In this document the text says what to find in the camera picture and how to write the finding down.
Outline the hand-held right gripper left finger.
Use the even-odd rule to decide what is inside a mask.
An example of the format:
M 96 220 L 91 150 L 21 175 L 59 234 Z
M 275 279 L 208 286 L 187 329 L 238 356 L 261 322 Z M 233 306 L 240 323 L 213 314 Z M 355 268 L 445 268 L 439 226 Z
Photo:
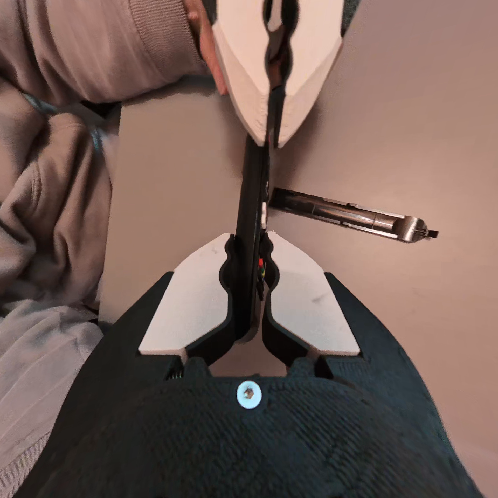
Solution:
M 202 358 L 214 364 L 235 342 L 229 289 L 234 236 L 223 233 L 173 271 L 140 343 L 143 356 Z

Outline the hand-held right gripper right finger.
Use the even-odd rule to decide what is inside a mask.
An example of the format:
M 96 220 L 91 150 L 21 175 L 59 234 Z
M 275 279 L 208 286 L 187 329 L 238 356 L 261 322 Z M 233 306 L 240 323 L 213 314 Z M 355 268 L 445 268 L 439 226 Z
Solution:
M 308 254 L 267 232 L 261 242 L 268 291 L 262 339 L 285 365 L 297 358 L 356 357 L 361 350 L 325 271 Z

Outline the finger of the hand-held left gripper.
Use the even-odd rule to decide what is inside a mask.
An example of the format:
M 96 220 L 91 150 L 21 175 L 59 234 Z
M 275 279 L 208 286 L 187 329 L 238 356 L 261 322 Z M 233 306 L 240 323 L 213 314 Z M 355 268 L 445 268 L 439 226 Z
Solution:
M 216 54 L 236 114 L 257 145 L 267 135 L 271 92 L 265 59 L 269 34 L 264 1 L 216 1 Z
M 277 105 L 275 147 L 283 148 L 301 127 L 320 94 L 342 46 L 344 1 L 277 1 L 273 19 L 285 27 L 289 56 Z

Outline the black remote control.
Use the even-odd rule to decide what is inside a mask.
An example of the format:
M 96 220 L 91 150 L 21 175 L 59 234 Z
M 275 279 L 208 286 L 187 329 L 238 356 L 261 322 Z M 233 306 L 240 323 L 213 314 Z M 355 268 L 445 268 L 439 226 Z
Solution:
M 247 134 L 235 231 L 236 270 L 233 277 L 234 326 L 237 342 L 256 327 L 264 298 L 265 264 L 260 265 L 260 242 L 265 233 L 264 205 L 269 198 L 268 141 L 259 146 Z

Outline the black remote battery cover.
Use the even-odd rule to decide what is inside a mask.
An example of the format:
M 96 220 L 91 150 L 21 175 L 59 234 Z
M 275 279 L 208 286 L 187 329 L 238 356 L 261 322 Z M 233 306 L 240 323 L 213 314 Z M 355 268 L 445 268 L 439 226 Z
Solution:
M 439 231 L 430 230 L 425 221 L 417 217 L 388 213 L 283 188 L 274 188 L 269 207 L 406 244 L 437 239 L 439 236 Z

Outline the grey desk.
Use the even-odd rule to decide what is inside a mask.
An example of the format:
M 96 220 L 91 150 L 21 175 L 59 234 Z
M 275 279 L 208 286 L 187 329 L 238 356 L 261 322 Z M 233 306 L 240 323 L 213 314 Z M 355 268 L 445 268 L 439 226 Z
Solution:
M 99 318 L 234 232 L 246 133 L 207 79 L 121 110 Z M 395 242 L 270 211 L 269 228 L 401 343 L 459 457 L 497 497 L 497 1 L 362 1 L 272 184 L 421 218 Z

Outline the person's left hand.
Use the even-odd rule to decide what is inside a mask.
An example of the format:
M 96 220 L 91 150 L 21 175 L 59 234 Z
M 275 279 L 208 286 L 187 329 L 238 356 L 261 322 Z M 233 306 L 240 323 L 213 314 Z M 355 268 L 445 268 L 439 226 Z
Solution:
M 216 55 L 213 30 L 202 1 L 182 1 L 201 58 L 211 73 L 221 96 L 228 94 L 227 85 Z

